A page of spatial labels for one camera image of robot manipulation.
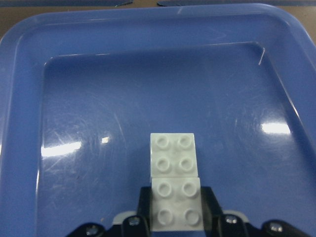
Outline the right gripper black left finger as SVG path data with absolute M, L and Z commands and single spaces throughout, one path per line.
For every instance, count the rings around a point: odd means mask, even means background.
M 152 189 L 142 187 L 136 212 L 120 213 L 109 229 L 97 223 L 85 223 L 67 234 L 69 237 L 150 237 Z

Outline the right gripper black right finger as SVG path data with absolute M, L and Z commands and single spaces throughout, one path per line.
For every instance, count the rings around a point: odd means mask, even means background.
M 201 187 L 203 228 L 207 237 L 305 237 L 306 233 L 277 219 L 266 221 L 260 228 L 245 221 L 240 214 L 225 213 L 213 190 Z

